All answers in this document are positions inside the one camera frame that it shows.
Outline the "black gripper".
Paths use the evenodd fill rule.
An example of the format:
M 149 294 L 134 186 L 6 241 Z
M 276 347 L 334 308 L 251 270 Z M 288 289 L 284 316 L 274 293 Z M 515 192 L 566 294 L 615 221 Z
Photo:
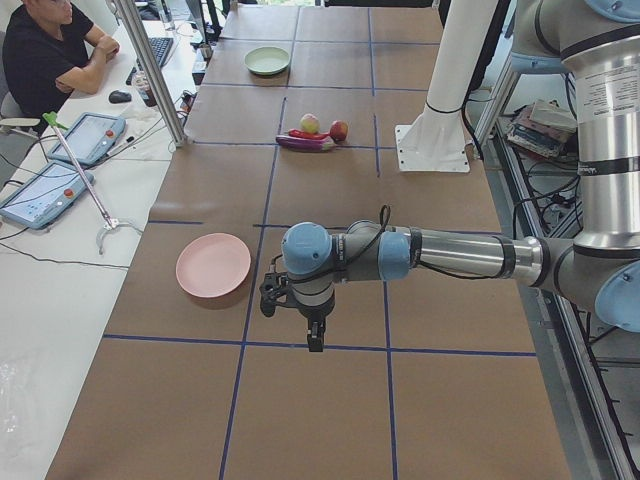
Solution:
M 302 309 L 302 315 L 307 319 L 308 350 L 312 353 L 323 351 L 323 332 L 326 331 L 328 313 L 323 309 Z

